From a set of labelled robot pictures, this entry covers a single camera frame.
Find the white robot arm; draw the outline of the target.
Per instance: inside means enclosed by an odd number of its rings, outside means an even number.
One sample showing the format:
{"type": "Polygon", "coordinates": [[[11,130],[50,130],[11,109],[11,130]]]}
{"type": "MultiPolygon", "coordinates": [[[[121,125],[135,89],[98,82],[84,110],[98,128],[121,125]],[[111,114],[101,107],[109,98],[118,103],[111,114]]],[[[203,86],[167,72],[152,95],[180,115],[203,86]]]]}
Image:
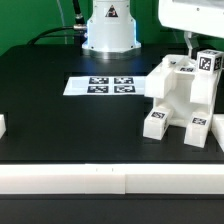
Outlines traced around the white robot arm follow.
{"type": "MultiPolygon", "coordinates": [[[[197,34],[224,38],[224,0],[159,0],[158,18],[162,26],[184,31],[189,51],[197,34]]],[[[134,55],[141,49],[136,31],[130,0],[93,0],[83,53],[103,59],[134,55]]]]}

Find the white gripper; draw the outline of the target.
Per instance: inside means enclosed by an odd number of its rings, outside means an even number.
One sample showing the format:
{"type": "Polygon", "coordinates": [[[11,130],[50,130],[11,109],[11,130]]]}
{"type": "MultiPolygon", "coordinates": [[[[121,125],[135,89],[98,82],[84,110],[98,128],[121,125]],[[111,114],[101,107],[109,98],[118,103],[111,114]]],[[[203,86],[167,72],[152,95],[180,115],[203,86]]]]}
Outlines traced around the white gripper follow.
{"type": "Polygon", "coordinates": [[[165,27],[185,31],[191,59],[200,50],[198,34],[224,38],[224,0],[159,0],[158,18],[165,27]]]}

